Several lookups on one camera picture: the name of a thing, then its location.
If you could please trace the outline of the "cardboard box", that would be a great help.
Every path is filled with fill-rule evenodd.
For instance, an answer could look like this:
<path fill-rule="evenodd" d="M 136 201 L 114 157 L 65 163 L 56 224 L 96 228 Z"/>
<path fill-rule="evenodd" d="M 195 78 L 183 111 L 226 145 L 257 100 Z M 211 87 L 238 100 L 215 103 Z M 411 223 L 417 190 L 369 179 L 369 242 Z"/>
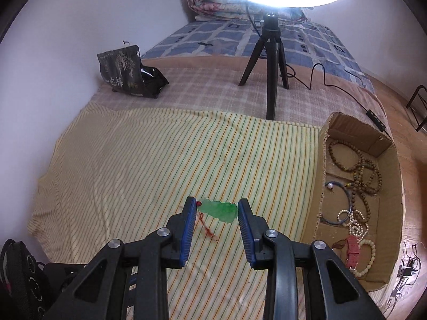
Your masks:
<path fill-rule="evenodd" d="M 327 189 L 332 182 L 334 188 Z M 385 287 L 400 254 L 402 176 L 393 141 L 368 123 L 333 113 L 320 132 L 318 165 L 304 241 L 329 246 L 358 239 L 356 273 L 373 292 Z"/>

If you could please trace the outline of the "yellow striped cloth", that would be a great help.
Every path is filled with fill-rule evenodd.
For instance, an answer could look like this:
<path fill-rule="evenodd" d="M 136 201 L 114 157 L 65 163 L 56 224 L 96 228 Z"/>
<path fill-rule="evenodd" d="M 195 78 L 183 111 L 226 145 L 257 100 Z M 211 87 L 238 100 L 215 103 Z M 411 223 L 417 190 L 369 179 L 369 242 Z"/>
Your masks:
<path fill-rule="evenodd" d="M 187 197 L 235 203 L 291 239 L 315 230 L 321 131 L 236 113 L 86 106 L 59 137 L 28 229 L 55 262 L 162 227 Z"/>

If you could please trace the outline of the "beige plaid blanket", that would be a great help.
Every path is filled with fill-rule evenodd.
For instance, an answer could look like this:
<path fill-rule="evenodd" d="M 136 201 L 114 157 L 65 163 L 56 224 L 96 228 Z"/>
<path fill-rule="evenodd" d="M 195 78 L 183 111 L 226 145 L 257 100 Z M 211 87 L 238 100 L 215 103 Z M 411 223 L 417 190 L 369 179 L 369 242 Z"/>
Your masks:
<path fill-rule="evenodd" d="M 91 103 L 113 110 L 133 108 L 176 108 L 191 111 L 226 111 L 256 118 L 266 117 L 266 61 L 255 65 L 247 82 L 239 86 L 247 59 L 236 56 L 185 56 L 147 59 L 145 64 L 159 69 L 169 81 L 157 99 L 138 98 L 115 93 L 102 84 Z M 276 116 L 278 121 L 323 126 L 334 112 L 354 116 L 364 123 L 372 121 L 373 111 L 383 122 L 387 117 L 376 96 L 354 82 L 323 73 L 315 68 L 293 65 L 295 74 L 290 88 L 278 87 Z"/>

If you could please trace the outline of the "black metal rack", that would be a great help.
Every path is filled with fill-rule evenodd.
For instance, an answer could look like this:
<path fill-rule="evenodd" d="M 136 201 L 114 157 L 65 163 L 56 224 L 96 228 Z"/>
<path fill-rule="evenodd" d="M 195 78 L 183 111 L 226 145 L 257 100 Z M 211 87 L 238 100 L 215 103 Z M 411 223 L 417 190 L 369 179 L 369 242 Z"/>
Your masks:
<path fill-rule="evenodd" d="M 406 104 L 416 132 L 426 131 L 426 86 L 418 85 Z"/>

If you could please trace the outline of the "black printed bag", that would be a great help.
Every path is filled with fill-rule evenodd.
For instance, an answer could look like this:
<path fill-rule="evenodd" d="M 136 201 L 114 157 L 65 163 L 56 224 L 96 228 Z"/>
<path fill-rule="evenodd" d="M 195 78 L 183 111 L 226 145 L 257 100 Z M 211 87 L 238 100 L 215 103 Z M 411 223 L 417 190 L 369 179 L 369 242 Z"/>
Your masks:
<path fill-rule="evenodd" d="M 159 69 L 142 63 L 137 45 L 105 51 L 98 54 L 97 59 L 101 77 L 113 92 L 157 98 L 169 84 Z"/>

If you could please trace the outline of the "black tripod stand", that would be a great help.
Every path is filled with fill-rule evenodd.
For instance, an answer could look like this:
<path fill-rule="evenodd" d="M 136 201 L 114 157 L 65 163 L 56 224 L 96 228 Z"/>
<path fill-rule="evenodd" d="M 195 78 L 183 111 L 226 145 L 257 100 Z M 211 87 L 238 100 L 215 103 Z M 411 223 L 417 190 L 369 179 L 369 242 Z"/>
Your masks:
<path fill-rule="evenodd" d="M 250 59 L 240 79 L 240 87 L 246 84 L 247 79 L 254 70 L 258 59 L 260 59 L 263 49 L 266 50 L 267 63 L 266 119 L 273 121 L 276 116 L 276 99 L 279 77 L 282 79 L 284 89 L 289 89 L 282 33 L 279 28 L 279 19 L 275 14 L 269 13 L 263 18 L 261 34 L 254 49 L 252 50 Z"/>

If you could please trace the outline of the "folded floral quilt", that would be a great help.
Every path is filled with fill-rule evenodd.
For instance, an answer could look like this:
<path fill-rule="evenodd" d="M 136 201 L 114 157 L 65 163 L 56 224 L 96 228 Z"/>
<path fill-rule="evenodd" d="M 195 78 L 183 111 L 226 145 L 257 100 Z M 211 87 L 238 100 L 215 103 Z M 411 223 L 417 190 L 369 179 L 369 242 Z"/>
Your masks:
<path fill-rule="evenodd" d="M 308 20 L 298 7 L 274 9 L 245 0 L 187 0 L 188 7 L 198 16 L 221 20 L 262 19 L 265 14 L 274 14 L 281 24 L 301 24 Z"/>

